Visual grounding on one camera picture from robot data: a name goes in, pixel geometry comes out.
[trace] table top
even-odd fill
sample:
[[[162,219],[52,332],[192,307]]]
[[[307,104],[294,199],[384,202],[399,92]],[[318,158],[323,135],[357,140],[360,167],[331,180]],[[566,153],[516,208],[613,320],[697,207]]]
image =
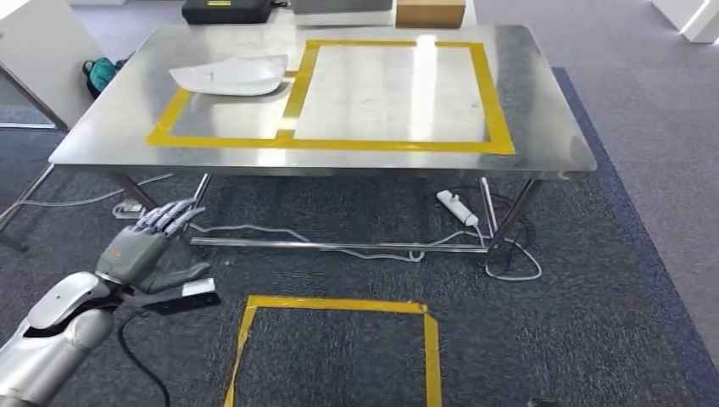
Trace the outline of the table top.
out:
[[[287,54],[277,91],[182,91],[168,70]],[[73,170],[582,179],[596,161],[532,33],[158,28],[50,158]]]

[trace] cable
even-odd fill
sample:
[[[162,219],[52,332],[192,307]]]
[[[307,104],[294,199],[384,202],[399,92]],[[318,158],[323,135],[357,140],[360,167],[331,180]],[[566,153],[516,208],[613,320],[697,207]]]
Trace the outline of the cable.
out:
[[[151,182],[166,180],[168,178],[171,178],[172,176],[175,176],[175,175],[172,173],[169,173],[169,174],[163,174],[161,176],[155,176],[152,178],[148,178],[147,180],[140,181],[137,183],[137,185],[142,186],[142,185],[149,184]],[[452,189],[478,189],[478,187],[477,186],[460,185],[460,186],[451,187],[448,189],[449,190],[452,190]],[[0,215],[0,220],[2,218],[4,218],[11,210],[13,210],[14,208],[16,208],[20,205],[32,205],[32,206],[42,206],[42,207],[52,207],[52,208],[65,208],[65,207],[71,207],[71,206],[80,206],[80,205],[94,204],[94,203],[103,201],[104,199],[112,198],[116,195],[120,195],[123,191],[124,191],[124,189],[118,189],[118,190],[115,190],[112,192],[108,192],[99,197],[82,199],[79,201],[69,201],[69,202],[43,202],[43,201],[30,201],[30,200],[18,201],[16,203],[13,203],[12,205],[10,205],[9,208],[5,209],[5,211]],[[511,206],[514,203],[514,201],[512,199],[507,198],[504,195],[498,194],[496,192],[492,192],[492,195],[494,195],[497,198],[500,198],[501,200],[504,200],[504,203],[508,204],[509,206]],[[525,245],[522,246],[516,240],[512,240],[512,239],[508,239],[508,238],[505,238],[504,241],[508,242],[508,243],[512,243],[517,248],[519,248],[527,256],[527,258],[530,261],[532,261],[534,263],[534,265],[537,267],[537,270],[538,270],[537,274],[534,276],[529,276],[529,277],[496,276],[492,272],[489,271],[488,265],[485,265],[484,271],[488,276],[490,276],[492,278],[496,278],[498,280],[508,281],[508,282],[525,282],[525,281],[535,280],[542,275],[542,267],[534,259],[534,257],[532,257],[532,255],[529,254],[529,252],[527,252],[527,248],[532,244],[532,240],[533,240],[532,223],[529,222],[529,220],[527,220],[527,218],[524,215],[519,219],[519,221],[520,221],[520,223],[522,223],[524,225],[524,228],[525,228],[525,236],[526,236]],[[311,243],[311,241],[307,237],[302,236],[301,234],[297,233],[296,231],[293,231],[292,229],[275,229],[275,228],[255,226],[255,225],[216,226],[216,227],[205,228],[205,227],[201,227],[199,225],[193,224],[193,223],[190,224],[190,227],[192,229],[195,229],[196,231],[200,231],[202,233],[210,233],[212,231],[239,231],[242,229],[251,229],[251,230],[256,230],[256,231],[264,231],[264,232],[268,232],[268,233],[286,233],[286,234],[289,234],[289,235],[293,236],[294,238],[298,239],[300,242]],[[438,244],[446,243],[446,242],[454,239],[457,236],[467,235],[467,236],[479,238],[480,242],[482,243],[482,246],[486,247],[484,244],[484,239],[489,239],[489,236],[483,235],[482,231],[479,229],[478,226],[475,226],[475,230],[477,231],[477,233],[473,233],[470,231],[456,231],[455,233],[453,233],[443,239],[440,239],[440,240],[437,240],[436,242],[432,242],[432,243],[428,243],[428,244],[430,246],[436,246]],[[417,254],[417,252],[412,252],[412,251],[409,251],[407,257],[398,256],[395,254],[362,254],[362,253],[355,252],[353,250],[347,250],[346,248],[326,248],[326,249],[322,249],[321,251],[345,253],[345,254],[349,254],[351,256],[354,256],[354,257],[357,257],[357,258],[363,259],[363,260],[392,259],[392,260],[405,261],[405,262],[409,262],[409,263],[419,263],[425,258],[425,252],[419,252],[419,254]],[[130,319],[131,318],[128,318],[128,320],[126,320],[123,323],[123,325],[120,326],[120,328],[124,328],[125,324],[127,322],[129,322]],[[121,329],[118,329],[118,338],[119,339],[120,339],[120,334],[121,334]],[[131,353],[129,353],[129,352],[130,351],[128,349],[126,353],[128,354],[128,357],[130,357],[132,360],[133,357],[130,356]],[[138,367],[140,367],[141,370],[145,371],[143,369],[144,366],[139,365]],[[146,373],[148,373],[149,376],[152,375],[152,372],[150,372],[150,371],[146,371]]]
[[[148,178],[147,180],[138,182],[137,185],[138,186],[146,185],[146,184],[149,184],[150,182],[166,180],[173,176],[175,176],[175,174],[172,174],[172,173],[163,174],[161,176],[154,176],[152,178]],[[17,208],[20,205],[45,206],[45,207],[51,207],[51,208],[66,208],[69,206],[94,204],[94,203],[103,201],[104,199],[112,198],[115,195],[120,195],[124,191],[125,191],[124,189],[118,189],[118,190],[115,190],[112,192],[108,192],[104,195],[100,195],[99,197],[82,199],[80,201],[69,201],[69,202],[18,201],[16,203],[13,203],[12,205],[10,205],[9,208],[5,209],[3,214],[0,215],[0,220],[2,218],[4,218],[5,216],[7,216],[7,214],[10,213],[11,210]]]
[[[479,233],[479,241],[481,242],[483,247],[486,247],[484,244],[484,239],[489,239],[489,236],[484,236],[481,231],[479,230],[478,226],[475,226],[477,229],[477,233]],[[485,264],[483,266],[484,268],[484,274],[487,276],[490,276],[496,280],[501,280],[503,282],[530,282],[532,280],[537,280],[539,277],[542,276],[542,266],[539,265],[539,262],[537,259],[534,259],[534,256],[532,256],[526,248],[524,248],[522,245],[520,245],[517,241],[514,241],[512,239],[504,238],[504,241],[507,243],[512,243],[514,246],[519,248],[522,253],[534,264],[534,267],[537,269],[537,273],[533,276],[522,276],[522,277],[508,277],[508,276],[497,276],[492,271],[489,270],[489,263]]]
[[[296,231],[294,231],[294,230],[292,230],[292,229],[276,229],[276,228],[263,227],[263,226],[255,226],[255,225],[236,225],[236,226],[202,227],[202,226],[196,225],[196,224],[194,224],[194,223],[191,223],[191,224],[190,224],[190,227],[191,227],[192,229],[194,229],[194,230],[196,230],[196,231],[200,231],[200,232],[202,232],[202,233],[210,233],[210,232],[212,232],[212,231],[240,231],[240,230],[243,230],[243,229],[251,229],[251,230],[255,230],[255,231],[264,231],[264,232],[268,232],[268,233],[286,233],[286,234],[288,234],[288,235],[290,235],[290,236],[296,238],[296,239],[299,240],[300,242],[305,242],[305,243],[311,243],[311,242],[312,242],[312,241],[309,240],[307,237],[302,236],[301,234],[297,233]],[[474,226],[474,227],[475,227],[475,231],[477,231],[477,233],[474,233],[474,232],[471,232],[471,231],[456,231],[455,233],[452,233],[451,235],[449,235],[449,236],[447,236],[447,237],[445,237],[445,238],[439,239],[439,240],[437,240],[436,242],[432,242],[432,243],[428,243],[428,244],[429,244],[430,246],[437,246],[438,244],[446,243],[446,242],[448,242],[448,241],[454,239],[455,237],[458,237],[458,236],[461,236],[461,235],[467,235],[467,236],[479,238],[482,247],[487,247],[486,244],[485,244],[485,242],[484,242],[484,239],[490,239],[490,237],[487,236],[487,235],[482,234],[482,231],[480,230],[479,226]],[[492,273],[492,272],[489,270],[489,265],[484,265],[483,268],[484,268],[485,274],[487,274],[488,276],[490,276],[490,277],[492,277],[492,278],[494,278],[494,279],[501,280],[501,281],[504,281],[504,282],[528,282],[528,281],[531,281],[531,280],[536,280],[536,279],[538,279],[540,276],[542,276],[542,267],[541,267],[541,266],[539,265],[539,263],[534,259],[534,257],[533,257],[531,254],[529,254],[529,252],[527,252],[527,250],[526,250],[522,245],[520,245],[517,241],[512,240],[512,239],[508,239],[508,238],[505,238],[504,241],[507,242],[507,243],[512,243],[514,246],[516,246],[517,248],[519,248],[519,249],[524,253],[524,255],[526,255],[526,257],[527,257],[527,258],[534,264],[534,266],[537,268],[537,273],[536,273],[535,275],[533,275],[533,276],[522,276],[522,277],[497,276],[497,275],[495,275],[494,273]],[[338,248],[338,249],[323,249],[322,251],[345,253],[345,254],[349,254],[349,255],[351,255],[351,256],[357,257],[357,258],[359,258],[359,259],[364,259],[364,260],[393,259],[393,260],[400,260],[400,261],[405,261],[405,262],[409,262],[409,263],[419,263],[419,262],[421,262],[421,261],[425,258],[425,252],[419,252],[419,254],[416,255],[416,256],[415,256],[415,252],[409,252],[409,256],[408,256],[408,257],[403,257],[403,256],[394,255],[394,254],[362,254],[362,253],[358,253],[358,252],[355,252],[355,251],[353,251],[353,250],[347,250],[347,249],[344,249],[344,248]]]
[[[216,226],[216,227],[201,227],[200,225],[196,225],[194,223],[190,224],[190,227],[196,231],[200,231],[202,233],[210,233],[212,231],[240,231],[242,229],[251,229],[254,231],[264,231],[268,233],[286,233],[288,235],[291,235],[292,237],[296,238],[300,242],[305,243],[312,243],[311,240],[309,240],[307,237],[304,237],[297,233],[296,231],[293,231],[292,229],[274,229],[269,227],[263,227],[263,226],[255,226],[255,225],[236,225],[236,226]],[[409,263],[419,263],[422,261],[422,259],[425,258],[424,252],[420,252],[418,256],[414,256],[414,252],[410,252],[408,257],[398,256],[395,254],[362,254],[358,253],[352,250],[347,250],[346,248],[325,248],[322,249],[323,252],[340,252],[349,254],[351,256],[357,257],[359,259],[363,260],[376,260],[376,259],[391,259],[391,260],[399,260],[399,261],[406,261]]]
[[[162,379],[160,379],[157,375],[155,375],[147,366],[145,366],[138,358],[135,356],[134,353],[130,350],[130,348],[127,346],[127,341],[125,340],[125,327],[127,326],[130,321],[134,320],[136,317],[145,317],[147,315],[148,311],[146,309],[136,309],[132,312],[127,318],[125,318],[121,323],[120,326],[117,328],[117,342],[120,344],[120,348],[122,349],[122,353],[127,356],[127,359],[132,362],[137,369],[142,371],[142,373],[145,374],[153,383],[157,385],[160,392],[162,392],[162,398],[164,400],[164,407],[170,407],[170,392],[167,390],[167,386],[162,382]]]
[[[458,185],[456,187],[450,187],[447,188],[448,191],[456,190],[456,189],[471,189],[476,191],[481,191],[480,187],[478,185]],[[497,192],[491,192],[492,196],[495,198],[498,198],[499,201],[502,204],[507,205],[508,207],[511,207],[515,204],[514,199],[506,197],[505,195],[502,195],[501,193]],[[467,203],[467,208],[472,212],[476,213],[476,211],[470,207],[470,203]],[[519,218],[519,223],[524,226],[524,236],[525,236],[525,242],[524,242],[524,248],[530,248],[534,244],[534,240],[536,239],[536,233],[534,230],[534,225],[531,221],[525,216],[522,215]]]

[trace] white wall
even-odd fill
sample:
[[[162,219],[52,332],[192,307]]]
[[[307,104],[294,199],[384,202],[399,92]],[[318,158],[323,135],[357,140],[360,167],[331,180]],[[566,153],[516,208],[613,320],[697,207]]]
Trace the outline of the white wall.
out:
[[[719,41],[719,0],[652,0],[687,40]]]
[[[652,0],[656,8],[679,30],[687,24],[704,0]]]
[[[0,64],[72,127],[92,104],[82,63],[100,47],[64,0],[16,3],[0,19]]]

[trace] teal bag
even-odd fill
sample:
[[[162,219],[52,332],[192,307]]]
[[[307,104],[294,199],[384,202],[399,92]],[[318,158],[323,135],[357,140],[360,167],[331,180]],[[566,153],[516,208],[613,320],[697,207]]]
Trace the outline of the teal bag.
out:
[[[117,64],[113,64],[107,58],[100,58],[97,61],[85,61],[82,65],[82,72],[87,77],[87,89],[93,98],[97,99],[100,96],[100,93],[108,87],[118,71],[125,66],[125,63],[127,63],[127,59],[117,61]]]

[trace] carpet border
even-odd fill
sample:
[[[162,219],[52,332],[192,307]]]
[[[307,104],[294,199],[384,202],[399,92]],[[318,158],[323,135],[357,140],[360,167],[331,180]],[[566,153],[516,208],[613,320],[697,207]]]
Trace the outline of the carpet border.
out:
[[[582,127],[589,147],[594,152],[598,165],[595,176],[599,186],[624,231],[624,243],[630,246],[637,256],[639,272],[649,293],[652,311],[658,321],[663,323],[667,340],[682,365],[688,384],[703,405],[719,407],[719,371],[666,272],[664,262],[639,218],[615,166],[611,163],[567,69],[553,67],[552,71],[567,102],[570,102],[572,113]]]

